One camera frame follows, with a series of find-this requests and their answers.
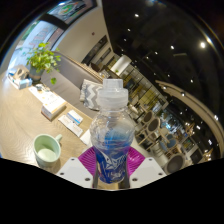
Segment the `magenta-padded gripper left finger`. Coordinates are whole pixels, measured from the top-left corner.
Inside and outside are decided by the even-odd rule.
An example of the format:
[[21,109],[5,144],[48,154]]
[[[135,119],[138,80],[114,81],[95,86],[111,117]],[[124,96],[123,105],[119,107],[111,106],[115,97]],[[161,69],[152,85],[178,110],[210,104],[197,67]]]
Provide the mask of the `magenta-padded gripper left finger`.
[[84,188],[96,188],[98,174],[94,149],[85,150],[78,158],[71,157],[57,176]]

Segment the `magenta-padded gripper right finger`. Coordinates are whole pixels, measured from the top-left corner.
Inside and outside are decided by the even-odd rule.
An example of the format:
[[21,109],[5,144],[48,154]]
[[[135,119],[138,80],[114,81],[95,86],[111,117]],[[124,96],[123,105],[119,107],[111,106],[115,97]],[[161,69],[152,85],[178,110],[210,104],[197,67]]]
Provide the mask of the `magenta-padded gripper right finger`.
[[145,157],[134,148],[130,148],[126,170],[131,189],[140,188],[166,176],[153,157]]

